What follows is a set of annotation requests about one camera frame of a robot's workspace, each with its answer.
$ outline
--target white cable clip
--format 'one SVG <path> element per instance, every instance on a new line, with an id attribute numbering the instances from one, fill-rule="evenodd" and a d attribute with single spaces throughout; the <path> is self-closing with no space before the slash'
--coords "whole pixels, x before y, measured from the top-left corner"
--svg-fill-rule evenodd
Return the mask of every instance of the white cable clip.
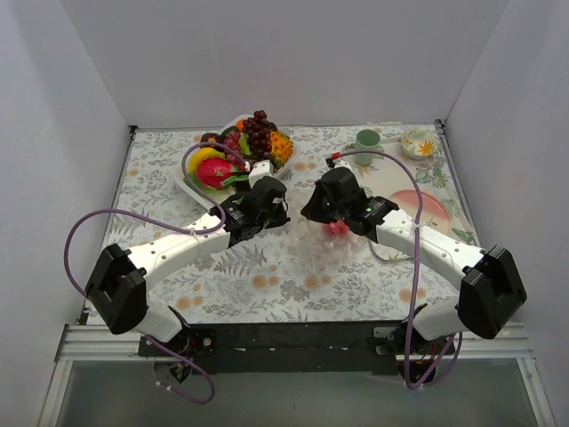
<path id="1" fill-rule="evenodd" d="M 414 233 L 416 229 L 421 229 L 423 227 L 428 227 L 429 225 L 426 222 L 419 222 L 416 223 L 415 221 L 411 222 L 411 232 Z"/>

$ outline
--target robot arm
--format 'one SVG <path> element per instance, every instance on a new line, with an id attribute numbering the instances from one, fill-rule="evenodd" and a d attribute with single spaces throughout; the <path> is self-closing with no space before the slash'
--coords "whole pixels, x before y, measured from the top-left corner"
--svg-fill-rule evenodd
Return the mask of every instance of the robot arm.
<path id="1" fill-rule="evenodd" d="M 174 309 L 147 298 L 147 291 L 202 256 L 248 240 L 263 229 L 286 224 L 286 187 L 271 173 L 269 162 L 255 164 L 249 175 L 252 189 L 221 204 L 226 222 L 212 233 L 172 234 L 125 250 L 117 244 L 105 248 L 85 292 L 110 331 L 122 334 L 134 330 L 161 342 L 179 337 L 185 326 L 183 318 Z M 220 211 L 214 207 L 187 228 L 210 229 L 219 221 Z"/>
<path id="2" fill-rule="evenodd" d="M 322 223 L 343 220 L 357 235 L 413 257 L 414 219 L 386 198 L 367 197 L 346 162 L 329 160 L 328 165 L 334 168 L 317 181 L 301 214 Z M 451 282 L 460 295 L 416 309 L 415 348 L 463 331 L 492 339 L 527 298 L 510 252 L 498 246 L 486 252 L 422 226 L 421 263 Z M 392 344 L 400 347 L 403 334 L 393 336 L 398 342 Z"/>

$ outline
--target fruit plate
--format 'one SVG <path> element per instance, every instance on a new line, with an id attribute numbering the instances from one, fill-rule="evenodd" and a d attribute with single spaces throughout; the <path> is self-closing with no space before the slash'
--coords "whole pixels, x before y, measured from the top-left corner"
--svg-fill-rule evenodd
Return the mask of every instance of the fruit plate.
<path id="1" fill-rule="evenodd" d="M 235 126 L 239 120 L 249 118 L 249 117 L 252 117 L 252 115 L 251 114 L 243 114 L 242 116 L 236 117 L 234 120 L 232 120 L 231 122 L 229 122 L 228 124 L 223 126 L 220 129 L 219 133 L 222 133 L 228 127 Z M 188 160 L 186 162 L 186 167 L 188 167 L 188 164 L 189 164 L 192 156 L 194 155 L 194 153 L 195 153 L 195 151 L 192 152 L 188 156 Z M 298 146 L 295 144 L 293 146 L 293 154 L 291 155 L 291 157 L 283 165 L 283 167 L 281 167 L 278 170 L 278 172 L 273 173 L 273 176 L 275 178 L 279 179 L 286 172 L 288 172 L 291 169 L 291 166 L 294 163 L 295 159 L 298 158 L 298 155 L 299 155 Z M 203 206 L 205 209 L 210 209 L 213 207 L 212 203 L 210 203 L 204 197 L 200 196 L 197 192 L 195 192 L 193 189 L 191 189 L 189 187 L 189 185 L 186 184 L 186 182 L 184 182 L 184 174 L 181 171 L 181 157 L 180 157 L 180 161 L 178 163 L 176 163 L 176 165 L 174 165 L 170 169 L 170 175 L 172 176 L 172 179 L 174 180 L 174 182 L 176 182 L 178 187 L 180 187 L 185 193 L 187 193 L 190 197 L 192 197 L 194 200 L 196 200 L 196 202 L 199 203 L 201 206 Z M 234 190 L 233 186 L 228 186 L 225 189 L 206 189 L 205 192 L 207 193 L 207 195 L 209 197 L 211 197 L 217 203 L 221 203 L 223 200 L 225 200 L 229 196 L 235 194 L 235 190 Z"/>

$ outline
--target white backdrop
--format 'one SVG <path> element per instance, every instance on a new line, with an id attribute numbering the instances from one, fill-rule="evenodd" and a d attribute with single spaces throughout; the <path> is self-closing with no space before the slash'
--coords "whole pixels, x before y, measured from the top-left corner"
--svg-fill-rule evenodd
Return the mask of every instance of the white backdrop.
<path id="1" fill-rule="evenodd" d="M 126 121 L 447 117 L 508 0 L 61 0 Z"/>
<path id="2" fill-rule="evenodd" d="M 510 248 L 519 316 L 557 425 L 569 425 L 569 3 L 510 2 L 448 119 L 483 241 Z"/>
<path id="3" fill-rule="evenodd" d="M 63 270 L 65 237 L 110 205 L 128 128 L 57 0 L 0 0 L 0 40 L 0 424 L 31 426 L 82 306 Z M 76 235 L 82 283 L 105 220 Z"/>

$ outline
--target green mug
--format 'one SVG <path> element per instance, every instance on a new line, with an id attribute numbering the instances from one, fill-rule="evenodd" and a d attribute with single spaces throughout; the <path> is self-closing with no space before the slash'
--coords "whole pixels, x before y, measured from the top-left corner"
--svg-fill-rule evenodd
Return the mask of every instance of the green mug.
<path id="1" fill-rule="evenodd" d="M 364 129 L 357 133 L 354 149 L 378 149 L 380 146 L 380 135 L 372 129 Z M 355 154 L 354 160 L 360 166 L 369 166 L 375 159 L 375 154 Z"/>

